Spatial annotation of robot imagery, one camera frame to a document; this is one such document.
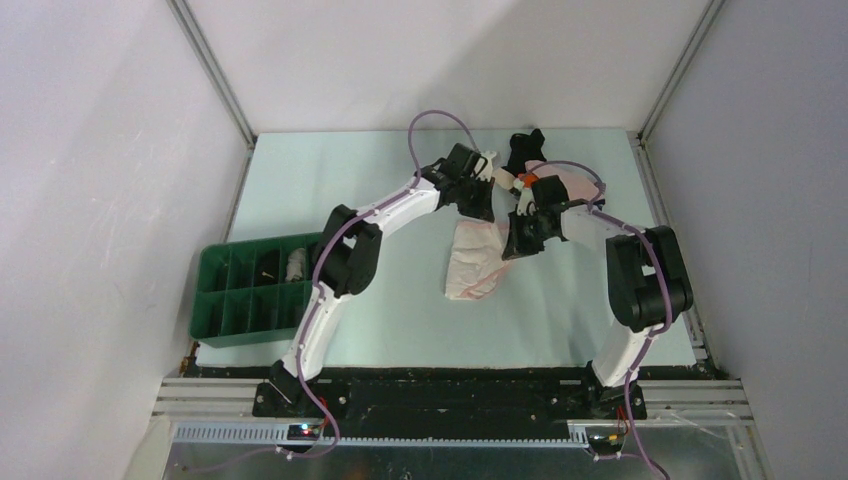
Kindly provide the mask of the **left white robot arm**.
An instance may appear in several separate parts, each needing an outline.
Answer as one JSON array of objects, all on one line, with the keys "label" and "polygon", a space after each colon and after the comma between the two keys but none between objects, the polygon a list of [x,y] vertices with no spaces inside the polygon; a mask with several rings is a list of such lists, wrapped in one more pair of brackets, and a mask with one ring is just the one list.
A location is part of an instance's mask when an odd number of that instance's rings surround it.
[{"label": "left white robot arm", "polygon": [[412,221],[453,205],[468,218],[493,222],[494,151],[457,143],[388,197],[358,209],[335,207],[313,250],[314,270],[304,317],[286,354],[271,369],[277,402],[292,416],[316,403],[308,381],[324,366],[344,305],[369,287],[383,240]]}]

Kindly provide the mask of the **white pink-trimmed underwear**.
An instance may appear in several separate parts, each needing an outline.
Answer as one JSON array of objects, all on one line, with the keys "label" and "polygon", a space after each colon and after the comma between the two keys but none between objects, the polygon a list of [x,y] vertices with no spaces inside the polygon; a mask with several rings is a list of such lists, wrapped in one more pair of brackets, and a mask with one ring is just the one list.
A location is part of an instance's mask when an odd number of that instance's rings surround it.
[{"label": "white pink-trimmed underwear", "polygon": [[447,299],[478,301],[494,293],[511,267],[502,259],[507,230],[501,223],[457,223],[445,277]]}]

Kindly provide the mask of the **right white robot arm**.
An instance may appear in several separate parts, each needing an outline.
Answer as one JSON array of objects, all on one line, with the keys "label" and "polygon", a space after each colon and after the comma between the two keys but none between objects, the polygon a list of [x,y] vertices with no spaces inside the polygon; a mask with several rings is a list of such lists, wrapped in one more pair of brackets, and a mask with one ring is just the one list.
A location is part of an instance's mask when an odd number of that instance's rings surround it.
[{"label": "right white robot arm", "polygon": [[503,260],[543,252],[546,241],[583,245],[606,261],[607,294],[614,322],[601,350],[587,364],[581,402],[606,418],[632,395],[632,383],[650,345],[689,310],[694,294],[679,243],[666,225],[640,228],[569,196],[557,176],[524,174],[509,214]]}]

